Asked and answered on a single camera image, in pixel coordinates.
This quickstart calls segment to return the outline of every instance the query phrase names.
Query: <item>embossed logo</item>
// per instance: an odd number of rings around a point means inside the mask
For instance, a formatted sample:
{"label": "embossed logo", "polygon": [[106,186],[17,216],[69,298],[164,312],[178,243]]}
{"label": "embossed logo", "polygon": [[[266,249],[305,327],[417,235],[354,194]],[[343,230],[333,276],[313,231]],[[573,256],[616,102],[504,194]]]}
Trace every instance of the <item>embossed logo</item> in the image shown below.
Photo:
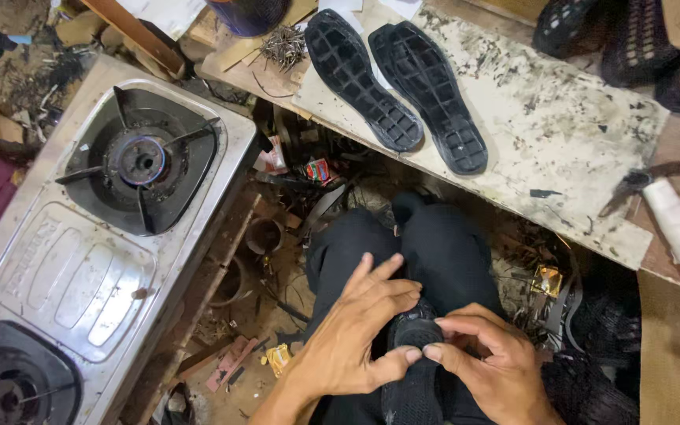
{"label": "embossed logo", "polygon": [[7,281],[3,288],[6,294],[12,295],[16,298],[20,296],[20,289],[23,286],[23,279],[28,270],[30,270],[31,266],[33,266],[33,260],[35,259],[36,254],[40,249],[42,249],[46,241],[52,237],[54,232],[57,231],[57,227],[59,227],[60,223],[61,222],[53,219],[52,217],[44,217],[41,225],[39,225],[39,229],[35,231],[33,239],[25,247],[23,257],[14,268],[12,277],[10,277],[9,281]]}

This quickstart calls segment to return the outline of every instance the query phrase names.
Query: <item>pink wood piece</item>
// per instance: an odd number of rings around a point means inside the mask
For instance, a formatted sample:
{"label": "pink wood piece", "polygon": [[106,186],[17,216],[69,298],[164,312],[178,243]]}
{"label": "pink wood piece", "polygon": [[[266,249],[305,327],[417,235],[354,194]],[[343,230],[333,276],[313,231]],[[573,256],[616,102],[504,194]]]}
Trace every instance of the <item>pink wood piece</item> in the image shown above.
{"label": "pink wood piece", "polygon": [[243,359],[251,354],[251,350],[253,350],[253,347],[258,343],[259,340],[256,338],[247,340],[243,335],[237,337],[232,344],[230,351],[228,351],[219,362],[217,370],[214,371],[212,376],[206,381],[206,386],[212,392],[216,392],[219,387],[222,386],[222,382],[226,383],[227,380],[230,379],[230,375],[238,369],[238,366],[240,366]]}

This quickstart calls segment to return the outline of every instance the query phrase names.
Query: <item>workbench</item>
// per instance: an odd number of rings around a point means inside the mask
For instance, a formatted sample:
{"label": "workbench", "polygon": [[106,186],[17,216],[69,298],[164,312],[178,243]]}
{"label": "workbench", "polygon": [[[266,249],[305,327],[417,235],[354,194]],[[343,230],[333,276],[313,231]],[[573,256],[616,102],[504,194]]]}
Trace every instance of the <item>workbench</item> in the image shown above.
{"label": "workbench", "polygon": [[[365,0],[356,16],[364,42],[382,24],[402,20],[376,0]],[[242,40],[217,24],[208,9],[188,36],[213,49],[196,67],[199,76],[256,94],[624,266],[680,285],[680,269],[640,198],[597,218],[629,169],[680,160],[680,116],[652,100],[651,88],[629,91],[603,83],[594,75],[599,54],[569,62],[538,54],[529,47],[533,27],[463,0],[425,0],[411,21],[439,44],[458,76],[490,150],[482,175],[452,174],[428,130],[413,152],[383,148],[364,119],[321,82],[308,57],[288,72],[256,54],[230,66],[232,46]],[[680,177],[671,181],[680,193]],[[561,195],[532,198],[530,189]]]}

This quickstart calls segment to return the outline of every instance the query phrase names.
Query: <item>blue container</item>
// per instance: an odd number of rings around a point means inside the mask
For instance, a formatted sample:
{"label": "blue container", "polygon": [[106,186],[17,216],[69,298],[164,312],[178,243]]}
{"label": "blue container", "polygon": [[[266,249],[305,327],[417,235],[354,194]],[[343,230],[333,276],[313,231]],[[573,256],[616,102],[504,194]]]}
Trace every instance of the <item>blue container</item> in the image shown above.
{"label": "blue container", "polygon": [[235,35],[256,37],[277,25],[290,0],[206,0]]}

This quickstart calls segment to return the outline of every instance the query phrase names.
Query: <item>dirty white board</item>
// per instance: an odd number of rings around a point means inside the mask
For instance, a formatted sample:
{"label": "dirty white board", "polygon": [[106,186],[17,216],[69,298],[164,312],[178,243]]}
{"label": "dirty white board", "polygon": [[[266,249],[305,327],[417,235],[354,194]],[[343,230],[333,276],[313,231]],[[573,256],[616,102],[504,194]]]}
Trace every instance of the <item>dirty white board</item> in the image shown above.
{"label": "dirty white board", "polygon": [[[381,25],[401,19],[375,0],[366,0],[357,17],[366,30],[364,41]],[[419,149],[399,159],[638,268],[652,234],[625,221],[626,208],[605,220],[596,217],[628,170],[648,163],[667,110],[651,98],[609,87],[599,77],[480,26],[440,16],[432,6],[424,5],[412,23],[448,56],[490,161],[478,176],[451,173],[428,129]],[[364,118],[331,92],[313,67],[292,102],[398,157],[382,147]],[[561,195],[532,198],[531,189]]]}

